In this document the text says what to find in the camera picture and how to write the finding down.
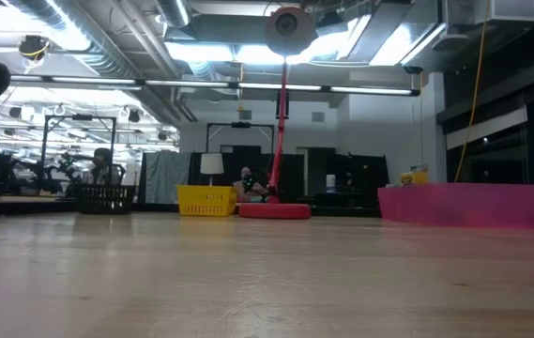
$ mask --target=white lampshade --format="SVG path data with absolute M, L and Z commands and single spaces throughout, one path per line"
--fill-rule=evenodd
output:
M 205 175 L 218 175 L 224 173 L 222 168 L 222 154 L 202 154 L 202 164 L 200 165 L 200 173 Z

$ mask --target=yellow cable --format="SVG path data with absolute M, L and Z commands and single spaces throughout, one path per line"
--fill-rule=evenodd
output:
M 480 91 L 480 78 L 481 78 L 481 66 L 483 64 L 483 51 L 485 44 L 485 29 L 488 25 L 488 17 L 490 15 L 490 3 L 492 0 L 487 0 L 487 5 L 485 8 L 485 17 L 483 20 L 483 28 L 481 30 L 481 45 L 480 45 L 480 59 L 477 65 L 477 76 L 475 78 L 475 93 L 473 93 L 473 105 L 471 107 L 471 117 L 469 118 L 469 124 L 466 127 L 466 138 L 463 143 L 463 153 L 461 154 L 461 159 L 458 162 L 458 168 L 456 169 L 456 176 L 454 177 L 454 183 L 458 182 L 458 178 L 461 175 L 461 169 L 463 169 L 463 161 L 465 160 L 466 146 L 469 143 L 469 136 L 471 132 L 471 126 L 473 125 L 473 118 L 475 117 L 475 109 L 477 107 L 477 94 Z
M 39 55 L 39 54 L 41 54 L 41 53 L 47 51 L 47 50 L 48 50 L 48 47 L 50 47 L 50 42 L 46 43 L 45 46 L 44 46 L 42 49 L 40 49 L 40 50 L 38 50 L 38 51 L 36 51 L 36 52 L 32 52 L 32 53 L 21 53 L 21 55 L 22 55 L 22 56 L 36 56 L 36 55 Z

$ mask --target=red hanging strap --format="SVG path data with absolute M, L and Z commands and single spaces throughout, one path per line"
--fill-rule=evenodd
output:
M 283 153 L 283 132 L 285 130 L 285 111 L 287 102 L 287 93 L 285 86 L 287 85 L 287 63 L 283 61 L 282 71 L 282 94 L 279 101 L 279 132 L 277 140 L 277 149 L 275 150 L 275 160 L 273 161 L 273 169 L 271 170 L 270 181 L 268 186 L 271 189 L 271 196 L 268 198 L 269 203 L 279 203 L 278 184 L 279 184 L 279 166 L 281 162 L 281 156 Z

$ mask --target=yellow object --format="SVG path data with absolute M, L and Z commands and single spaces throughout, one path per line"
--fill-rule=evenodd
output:
M 229 216 L 236 209 L 234 187 L 177 185 L 176 194 L 183 216 Z
M 427 183 L 427 172 L 412 172 L 400 175 L 402 184 L 425 184 Z

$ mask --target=pink bin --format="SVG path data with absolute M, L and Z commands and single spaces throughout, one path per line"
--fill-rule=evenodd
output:
M 378 195 L 387 220 L 534 229 L 534 185 L 431 183 L 379 188 Z

